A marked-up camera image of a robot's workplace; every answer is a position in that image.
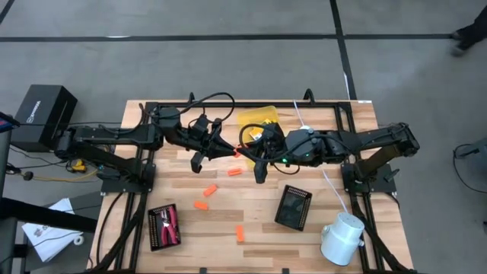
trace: black case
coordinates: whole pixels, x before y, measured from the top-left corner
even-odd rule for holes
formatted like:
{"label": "black case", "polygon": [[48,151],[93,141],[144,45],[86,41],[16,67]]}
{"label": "black case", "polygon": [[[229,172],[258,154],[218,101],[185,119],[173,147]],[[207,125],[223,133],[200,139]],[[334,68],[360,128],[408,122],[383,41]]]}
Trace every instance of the black case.
{"label": "black case", "polygon": [[[27,152],[49,152],[65,130],[78,100],[61,85],[32,84],[15,119],[22,125],[12,132],[11,144]],[[29,126],[28,124],[46,124]]]}
{"label": "black case", "polygon": [[313,194],[286,185],[274,221],[298,231],[304,230]]}
{"label": "black case", "polygon": [[176,236],[177,236],[177,243],[171,244],[167,246],[162,245],[161,239],[161,231],[162,231],[162,218],[161,218],[161,211],[163,209],[169,209],[170,206],[174,207],[174,211],[176,212],[176,218],[179,220],[177,216],[177,209],[176,204],[164,205],[160,206],[155,209],[149,209],[147,211],[147,216],[149,220],[149,237],[150,237],[150,244],[151,244],[151,251],[162,250],[169,247],[175,247],[181,244],[181,233],[180,233],[180,226],[179,223],[176,223]]}

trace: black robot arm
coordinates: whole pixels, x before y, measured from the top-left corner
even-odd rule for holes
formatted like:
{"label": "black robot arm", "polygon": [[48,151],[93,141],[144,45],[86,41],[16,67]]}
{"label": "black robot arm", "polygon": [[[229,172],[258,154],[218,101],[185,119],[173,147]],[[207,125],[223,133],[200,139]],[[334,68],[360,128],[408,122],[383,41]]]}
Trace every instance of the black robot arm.
{"label": "black robot arm", "polygon": [[[191,159],[191,170],[195,173],[201,171],[204,157],[211,160],[235,155],[234,146],[220,136],[221,119],[210,121],[205,114],[201,114],[194,126],[184,128],[181,126],[180,111],[175,107],[159,106],[151,116],[152,124],[161,130],[168,143],[184,147],[187,151],[196,151]],[[211,131],[208,131],[209,123],[212,124]]]}
{"label": "black robot arm", "polygon": [[[244,144],[243,133],[253,126],[264,129],[262,136],[257,141]],[[405,123],[360,133],[301,128],[290,131],[286,137],[277,123],[265,126],[250,124],[242,128],[239,138],[242,148],[238,151],[256,162],[254,175],[257,183],[264,183],[267,164],[309,167],[322,163],[339,164],[360,151],[381,148],[369,159],[354,163],[355,179],[364,181],[393,158],[409,157],[419,150],[418,142]]]}
{"label": "black robot arm", "polygon": [[147,179],[145,173],[152,174],[153,168],[138,158],[121,158],[101,145],[135,145],[141,149],[157,151],[163,140],[196,151],[191,159],[191,169],[199,173],[204,157],[214,158],[235,155],[234,147],[221,138],[221,119],[210,121],[202,114],[194,126],[184,128],[180,122],[180,111],[175,107],[158,105],[151,117],[151,124],[139,125],[133,129],[108,129],[93,127],[72,127],[65,130],[59,138],[55,154],[62,160],[85,159],[96,165],[103,165],[98,173],[100,179],[127,177],[128,181],[141,183]]}

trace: concrete floor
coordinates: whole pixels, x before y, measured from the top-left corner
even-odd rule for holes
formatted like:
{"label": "concrete floor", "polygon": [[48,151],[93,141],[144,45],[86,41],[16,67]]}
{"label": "concrete floor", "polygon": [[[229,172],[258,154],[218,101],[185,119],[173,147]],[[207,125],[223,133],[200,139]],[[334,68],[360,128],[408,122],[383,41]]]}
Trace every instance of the concrete floor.
{"label": "concrete floor", "polygon": [[[414,34],[449,33],[470,24],[485,2],[338,5],[345,34]],[[323,0],[16,0],[0,25],[0,37],[223,33],[334,33],[333,16]],[[487,135],[487,42],[461,59],[449,56],[453,44],[346,40],[358,99],[373,100],[379,124],[409,123],[422,146],[414,158],[393,162],[401,169],[396,184],[415,268],[484,273],[487,196],[456,178],[451,152]],[[197,97],[228,91],[240,99],[292,99],[312,88],[319,99],[348,97],[335,40],[0,43],[0,60],[1,111],[15,113],[30,84],[63,84],[79,99],[75,121],[120,121],[128,99],[181,99],[191,91]],[[115,111],[107,112],[108,104]],[[15,153],[9,159],[37,163]],[[477,157],[458,167],[467,183],[487,190],[485,165]],[[37,172],[65,176],[57,169]],[[5,196],[43,205],[99,188],[9,177]],[[36,273],[80,271],[86,256]]]}

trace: black device box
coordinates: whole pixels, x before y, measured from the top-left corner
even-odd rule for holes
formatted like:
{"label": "black device box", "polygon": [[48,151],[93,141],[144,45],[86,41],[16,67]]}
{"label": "black device box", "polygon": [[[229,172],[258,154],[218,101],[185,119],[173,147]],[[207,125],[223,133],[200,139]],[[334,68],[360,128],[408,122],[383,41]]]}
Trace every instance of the black device box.
{"label": "black device box", "polygon": [[12,131],[11,144],[27,152],[53,150],[56,136],[68,127],[77,102],[61,85],[32,84],[15,115],[21,126]]}

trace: black tray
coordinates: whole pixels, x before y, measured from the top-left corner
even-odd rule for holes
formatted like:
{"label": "black tray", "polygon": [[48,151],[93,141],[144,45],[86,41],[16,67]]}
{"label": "black tray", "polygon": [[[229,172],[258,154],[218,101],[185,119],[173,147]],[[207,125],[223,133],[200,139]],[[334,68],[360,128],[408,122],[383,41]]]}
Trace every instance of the black tray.
{"label": "black tray", "polygon": [[313,194],[286,185],[274,221],[298,231],[304,230]]}
{"label": "black tray", "polygon": [[151,251],[162,250],[168,247],[175,247],[181,244],[180,226],[179,224],[176,223],[177,243],[168,244],[166,246],[162,245],[161,231],[162,231],[163,224],[161,218],[161,211],[163,209],[169,209],[171,206],[174,207],[174,211],[176,212],[176,218],[179,220],[179,217],[177,215],[177,210],[176,210],[176,204],[164,205],[155,209],[149,209],[147,211],[147,216],[149,220],[149,237],[151,242]]}

